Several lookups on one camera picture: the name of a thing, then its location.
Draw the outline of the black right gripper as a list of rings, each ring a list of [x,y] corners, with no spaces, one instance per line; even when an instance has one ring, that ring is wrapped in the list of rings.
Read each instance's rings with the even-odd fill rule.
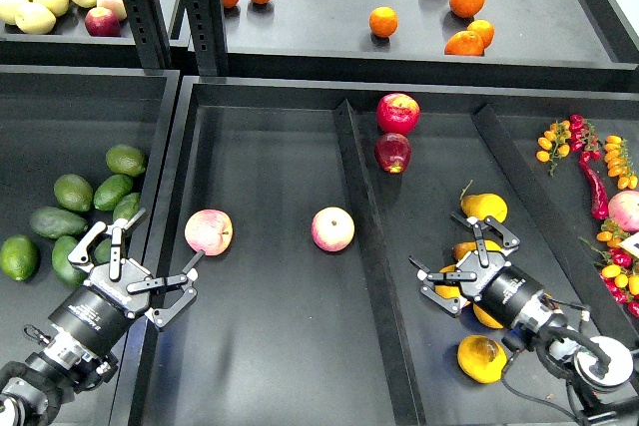
[[[421,281],[419,292],[453,317],[473,302],[507,328],[522,324],[539,329],[547,321],[543,286],[506,257],[519,249],[519,237],[492,215],[450,216],[472,231],[476,250],[440,271],[431,271],[410,255],[408,261]],[[493,237],[499,240],[500,252],[488,252],[486,242]]]

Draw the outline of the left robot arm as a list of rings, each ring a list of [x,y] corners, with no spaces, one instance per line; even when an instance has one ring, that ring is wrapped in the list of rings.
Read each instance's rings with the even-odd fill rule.
[[[203,251],[166,277],[153,276],[127,257],[126,235],[144,215],[96,222],[68,254],[69,263],[87,277],[50,314],[54,334],[24,327],[41,349],[2,367],[2,424],[52,424],[63,404],[111,380],[118,369],[112,349],[139,318],[163,330],[196,300],[196,265]]]

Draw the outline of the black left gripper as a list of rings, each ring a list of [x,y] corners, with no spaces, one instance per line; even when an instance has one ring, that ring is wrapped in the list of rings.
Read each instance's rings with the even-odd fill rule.
[[[93,354],[107,354],[142,316],[157,330],[166,329],[196,300],[197,251],[177,274],[151,277],[133,259],[123,257],[127,233],[146,216],[96,222],[67,255],[69,263],[89,274],[89,285],[76,288],[50,315],[57,329],[69,333]]]

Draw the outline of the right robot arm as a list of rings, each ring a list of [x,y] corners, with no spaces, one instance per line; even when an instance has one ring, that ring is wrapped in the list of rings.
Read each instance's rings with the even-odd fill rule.
[[[565,413],[576,424],[637,423],[637,397],[612,403],[600,398],[634,376],[635,352],[614,338],[588,337],[582,327],[571,326],[565,302],[510,261],[520,240],[494,216],[453,218],[472,230],[475,247],[448,272],[432,271],[413,258],[421,294],[452,316],[466,303],[478,306],[506,328],[503,343],[514,357],[535,352],[544,369],[565,382]]]

